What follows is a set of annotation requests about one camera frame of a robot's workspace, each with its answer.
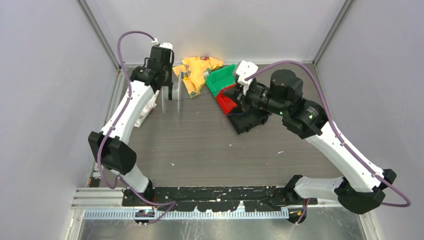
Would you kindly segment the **grey plastic cable spool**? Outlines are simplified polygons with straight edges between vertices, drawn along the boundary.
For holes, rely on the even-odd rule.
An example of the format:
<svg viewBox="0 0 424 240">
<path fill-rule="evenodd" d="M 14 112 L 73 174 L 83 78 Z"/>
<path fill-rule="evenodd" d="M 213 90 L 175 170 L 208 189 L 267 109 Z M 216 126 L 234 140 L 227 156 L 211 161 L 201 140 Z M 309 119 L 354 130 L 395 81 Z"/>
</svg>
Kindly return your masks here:
<svg viewBox="0 0 424 240">
<path fill-rule="evenodd" d="M 182 85 L 182 80 L 178 77 L 177 80 L 172 80 L 170 85 L 161 88 L 161 109 L 163 113 L 167 112 L 168 102 L 173 102 L 171 110 L 176 110 L 177 113 L 181 112 Z"/>
</svg>

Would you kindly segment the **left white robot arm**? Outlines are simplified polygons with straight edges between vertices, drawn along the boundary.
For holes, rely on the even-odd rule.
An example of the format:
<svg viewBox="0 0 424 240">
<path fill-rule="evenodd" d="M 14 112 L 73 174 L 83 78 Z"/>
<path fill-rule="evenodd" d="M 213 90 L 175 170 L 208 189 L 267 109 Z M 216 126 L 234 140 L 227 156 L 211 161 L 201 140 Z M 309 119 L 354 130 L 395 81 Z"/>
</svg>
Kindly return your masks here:
<svg viewBox="0 0 424 240">
<path fill-rule="evenodd" d="M 141 207 L 153 202 L 151 180 L 138 168 L 137 154 L 129 145 L 135 124 L 150 99 L 163 87 L 171 88 L 174 51 L 171 43 L 154 45 L 142 66 L 129 76 L 126 94 L 109 121 L 99 132 L 88 136 L 89 146 L 98 169 L 107 169 L 122 179 L 135 192 L 134 200 Z"/>
</svg>

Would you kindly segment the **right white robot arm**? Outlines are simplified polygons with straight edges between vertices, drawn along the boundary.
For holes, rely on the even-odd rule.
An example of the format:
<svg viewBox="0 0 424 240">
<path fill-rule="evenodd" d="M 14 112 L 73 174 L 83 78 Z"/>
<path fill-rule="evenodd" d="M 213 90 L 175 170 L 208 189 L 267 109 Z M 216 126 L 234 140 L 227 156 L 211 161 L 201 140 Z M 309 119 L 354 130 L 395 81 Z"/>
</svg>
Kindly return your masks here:
<svg viewBox="0 0 424 240">
<path fill-rule="evenodd" d="M 303 80 L 294 72 L 274 71 L 269 85 L 237 77 L 228 96 L 245 110 L 255 108 L 281 116 L 288 131 L 318 149 L 341 172 L 336 178 L 293 176 L 284 188 L 288 203 L 299 205 L 304 199 L 320 198 L 337 201 L 355 214 L 383 204 L 384 190 L 394 182 L 396 173 L 359 161 L 360 153 L 338 138 L 340 132 L 324 108 L 303 97 Z"/>
</svg>

